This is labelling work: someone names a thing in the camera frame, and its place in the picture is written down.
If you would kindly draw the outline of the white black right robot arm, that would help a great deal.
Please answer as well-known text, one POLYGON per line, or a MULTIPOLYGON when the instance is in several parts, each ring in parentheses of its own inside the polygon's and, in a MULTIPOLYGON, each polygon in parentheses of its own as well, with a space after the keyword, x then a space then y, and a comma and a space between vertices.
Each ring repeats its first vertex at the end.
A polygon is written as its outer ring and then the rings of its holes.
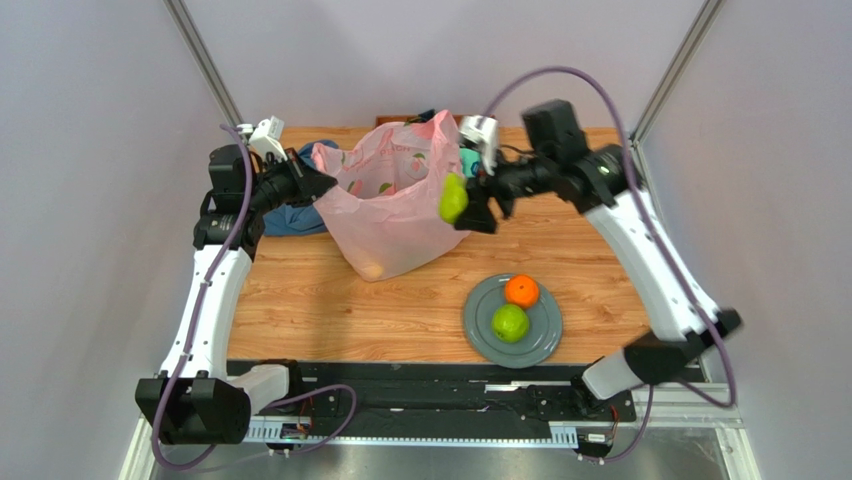
POLYGON ((459 131, 463 155, 476 154, 473 176, 451 176, 441 199, 443 218, 457 230, 493 234, 494 200, 504 217, 516 200, 554 193, 572 204, 608 243, 636 288, 650 320, 642 336, 590 364, 573 379, 587 402, 602 402, 641 385, 676 380, 688 363, 720 349, 742 325, 700 290, 661 230, 648 193, 624 150, 592 149, 570 102, 551 100, 522 115, 531 153, 506 160, 490 116, 466 116, 459 131))

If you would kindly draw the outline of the orange fake fruit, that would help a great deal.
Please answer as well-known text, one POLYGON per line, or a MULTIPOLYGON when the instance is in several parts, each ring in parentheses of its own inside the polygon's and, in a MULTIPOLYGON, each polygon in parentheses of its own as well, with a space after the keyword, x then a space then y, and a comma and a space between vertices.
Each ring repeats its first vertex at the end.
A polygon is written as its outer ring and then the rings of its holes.
POLYGON ((540 287, 532 277, 518 274, 511 276, 506 281, 503 293, 507 303, 522 309, 529 309, 538 302, 540 287))

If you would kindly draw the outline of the yellow fake fruit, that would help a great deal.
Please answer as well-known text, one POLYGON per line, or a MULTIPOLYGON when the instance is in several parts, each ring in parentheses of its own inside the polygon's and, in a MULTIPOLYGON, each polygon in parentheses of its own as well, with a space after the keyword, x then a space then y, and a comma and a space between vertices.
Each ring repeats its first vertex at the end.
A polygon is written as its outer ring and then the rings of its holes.
POLYGON ((364 278, 368 281, 380 280, 383 277, 384 273, 384 268, 381 265, 375 263, 365 265, 362 269, 362 274, 364 278))

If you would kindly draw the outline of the pink translucent plastic bag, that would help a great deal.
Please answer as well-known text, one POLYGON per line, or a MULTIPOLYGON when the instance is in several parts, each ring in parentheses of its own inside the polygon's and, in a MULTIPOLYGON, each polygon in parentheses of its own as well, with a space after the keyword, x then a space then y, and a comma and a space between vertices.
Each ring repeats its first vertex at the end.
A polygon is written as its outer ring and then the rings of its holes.
POLYGON ((442 110, 421 124, 383 124, 351 150, 316 144, 318 171, 337 179, 314 204, 345 259, 363 278, 381 265, 389 279, 448 253, 467 237, 439 216, 448 173, 459 173, 458 128, 442 110))

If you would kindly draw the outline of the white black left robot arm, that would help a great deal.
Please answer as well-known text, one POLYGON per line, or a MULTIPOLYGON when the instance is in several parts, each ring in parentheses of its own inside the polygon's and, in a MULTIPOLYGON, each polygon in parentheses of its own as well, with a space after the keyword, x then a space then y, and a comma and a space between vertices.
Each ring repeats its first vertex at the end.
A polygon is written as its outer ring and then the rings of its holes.
POLYGON ((263 361, 229 379, 227 344, 265 214, 310 205, 337 184, 292 148, 258 156, 225 145, 210 153, 208 173, 212 187, 194 227, 193 284, 178 334, 159 372, 140 380, 135 392, 165 445, 239 444, 251 417, 285 399, 299 381, 291 360, 263 361))

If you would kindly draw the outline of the green fake pear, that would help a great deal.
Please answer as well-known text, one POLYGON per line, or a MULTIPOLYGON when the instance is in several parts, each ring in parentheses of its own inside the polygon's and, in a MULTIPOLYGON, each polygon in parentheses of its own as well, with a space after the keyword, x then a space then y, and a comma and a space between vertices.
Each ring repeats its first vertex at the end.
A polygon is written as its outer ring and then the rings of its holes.
POLYGON ((445 223, 454 225, 468 204, 467 179, 456 173, 448 173, 438 205, 440 218, 445 223))

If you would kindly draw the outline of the green fake apple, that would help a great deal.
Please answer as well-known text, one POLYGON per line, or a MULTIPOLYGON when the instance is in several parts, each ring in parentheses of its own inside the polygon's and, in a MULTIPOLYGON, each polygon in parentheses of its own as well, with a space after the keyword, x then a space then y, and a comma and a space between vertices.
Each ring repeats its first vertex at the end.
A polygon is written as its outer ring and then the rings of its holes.
POLYGON ((491 330, 504 343, 517 343, 528 333, 530 320, 521 307, 507 303, 500 306, 491 320, 491 330))

